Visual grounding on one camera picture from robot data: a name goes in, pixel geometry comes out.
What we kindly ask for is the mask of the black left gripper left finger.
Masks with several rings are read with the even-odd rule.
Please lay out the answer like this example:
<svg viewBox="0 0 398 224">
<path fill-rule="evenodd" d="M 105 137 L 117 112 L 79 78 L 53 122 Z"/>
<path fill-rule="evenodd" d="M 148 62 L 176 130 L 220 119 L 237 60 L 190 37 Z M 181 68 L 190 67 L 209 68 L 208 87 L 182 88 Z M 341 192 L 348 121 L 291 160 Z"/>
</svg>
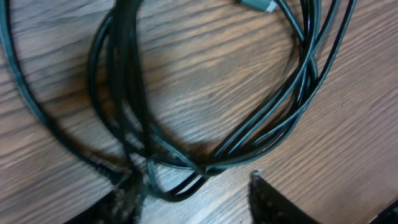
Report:
<svg viewBox="0 0 398 224">
<path fill-rule="evenodd" d="M 134 175 L 65 224 L 139 224 L 145 198 L 143 178 Z"/>
</svg>

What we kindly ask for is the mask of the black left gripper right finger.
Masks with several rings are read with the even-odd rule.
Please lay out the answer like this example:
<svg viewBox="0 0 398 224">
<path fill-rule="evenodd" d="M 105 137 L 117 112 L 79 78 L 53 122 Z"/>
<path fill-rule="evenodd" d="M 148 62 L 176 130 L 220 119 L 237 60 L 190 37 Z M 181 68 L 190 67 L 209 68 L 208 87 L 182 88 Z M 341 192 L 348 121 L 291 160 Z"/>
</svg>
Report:
<svg viewBox="0 0 398 224">
<path fill-rule="evenodd" d="M 248 202 L 254 224 L 319 224 L 268 184 L 258 170 L 250 174 Z"/>
</svg>

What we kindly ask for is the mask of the black USB cable thick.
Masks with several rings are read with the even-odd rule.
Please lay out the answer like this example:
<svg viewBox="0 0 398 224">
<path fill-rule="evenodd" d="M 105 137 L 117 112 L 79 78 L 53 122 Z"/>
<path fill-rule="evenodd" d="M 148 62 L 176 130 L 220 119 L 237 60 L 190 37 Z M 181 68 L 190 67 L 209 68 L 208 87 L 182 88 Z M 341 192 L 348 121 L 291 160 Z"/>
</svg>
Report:
<svg viewBox="0 0 398 224">
<path fill-rule="evenodd" d="M 280 9 L 300 46 L 292 75 L 266 98 L 212 152 L 207 161 L 190 157 L 154 121 L 147 104 L 139 48 L 140 1 L 116 1 L 96 31 L 88 55 L 88 94 L 106 129 L 126 155 L 147 161 L 149 191 L 168 202 L 191 197 L 213 176 L 255 161 L 277 148 L 294 130 L 327 68 L 318 69 L 315 54 L 333 21 L 338 1 L 322 14 L 322 2 L 301 0 L 298 18 L 287 1 L 241 1 L 260 13 Z"/>
</svg>

